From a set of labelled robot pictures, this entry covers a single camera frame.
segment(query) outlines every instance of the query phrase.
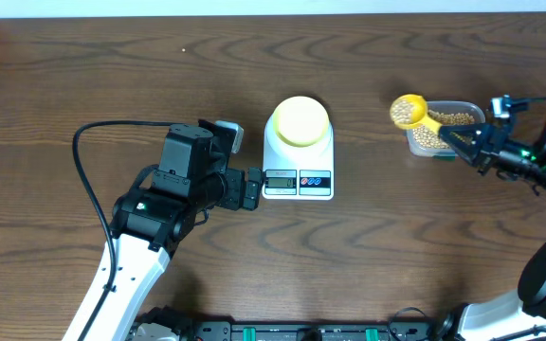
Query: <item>wooden table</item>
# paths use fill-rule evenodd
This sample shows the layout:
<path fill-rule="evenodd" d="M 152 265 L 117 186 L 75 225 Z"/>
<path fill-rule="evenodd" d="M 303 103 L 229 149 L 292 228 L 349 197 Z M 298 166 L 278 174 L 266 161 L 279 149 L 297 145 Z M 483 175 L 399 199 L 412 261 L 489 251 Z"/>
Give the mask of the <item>wooden table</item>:
<path fill-rule="evenodd" d="M 398 95 L 546 95 L 546 14 L 0 20 L 0 339 L 60 338 L 103 235 L 73 166 L 77 128 L 105 119 L 225 119 L 231 164 L 262 165 L 275 106 L 313 95 L 336 140 L 331 202 L 215 209 L 143 306 L 237 320 L 431 315 L 516 287 L 546 239 L 546 199 L 463 161 L 413 156 L 389 121 Z M 520 117 L 533 141 L 546 105 Z M 165 128 L 102 128 L 81 155 L 105 211 Z"/>

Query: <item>white scale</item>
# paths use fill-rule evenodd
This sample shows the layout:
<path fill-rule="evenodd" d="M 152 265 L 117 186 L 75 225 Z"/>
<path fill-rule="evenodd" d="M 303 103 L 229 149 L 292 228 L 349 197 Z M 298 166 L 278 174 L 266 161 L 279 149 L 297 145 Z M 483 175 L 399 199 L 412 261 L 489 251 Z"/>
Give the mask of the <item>white scale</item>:
<path fill-rule="evenodd" d="M 263 170 L 266 199 L 332 199 L 334 131 L 321 104 L 295 97 L 276 108 L 264 128 Z"/>

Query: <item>yellow spoon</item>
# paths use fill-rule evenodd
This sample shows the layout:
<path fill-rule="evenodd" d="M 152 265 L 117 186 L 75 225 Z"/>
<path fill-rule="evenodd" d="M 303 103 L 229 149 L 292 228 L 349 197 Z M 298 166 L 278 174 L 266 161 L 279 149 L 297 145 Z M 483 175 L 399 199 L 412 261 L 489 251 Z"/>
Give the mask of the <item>yellow spoon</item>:
<path fill-rule="evenodd" d="M 390 109 L 393 123 L 400 129 L 414 129 L 426 126 L 436 135 L 442 123 L 429 117 L 427 101 L 418 95 L 404 95 L 396 99 Z"/>

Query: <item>clear plastic container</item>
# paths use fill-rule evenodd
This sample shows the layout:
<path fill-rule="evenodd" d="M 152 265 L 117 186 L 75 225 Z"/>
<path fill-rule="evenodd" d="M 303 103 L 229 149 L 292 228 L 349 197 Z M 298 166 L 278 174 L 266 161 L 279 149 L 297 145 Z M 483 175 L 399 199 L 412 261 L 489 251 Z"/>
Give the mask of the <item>clear plastic container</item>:
<path fill-rule="evenodd" d="M 455 101 L 455 100 L 434 100 L 427 102 L 428 109 L 436 111 L 442 114 L 469 114 L 475 118 L 475 123 L 485 123 L 485 115 L 482 109 L 477 105 L 469 102 Z M 456 153 L 452 149 L 439 149 L 439 148 L 426 148 L 420 143 L 416 142 L 414 138 L 414 131 L 406 131 L 406 137 L 408 138 L 409 150 L 418 156 L 443 156 L 451 157 L 456 156 Z"/>

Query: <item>white wall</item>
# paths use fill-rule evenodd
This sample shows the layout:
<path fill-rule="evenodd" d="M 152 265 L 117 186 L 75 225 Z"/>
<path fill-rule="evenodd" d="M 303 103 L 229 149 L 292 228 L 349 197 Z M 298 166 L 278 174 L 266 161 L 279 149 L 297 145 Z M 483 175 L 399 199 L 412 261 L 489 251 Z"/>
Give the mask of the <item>white wall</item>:
<path fill-rule="evenodd" d="M 546 0 L 0 0 L 0 18 L 546 11 Z"/>

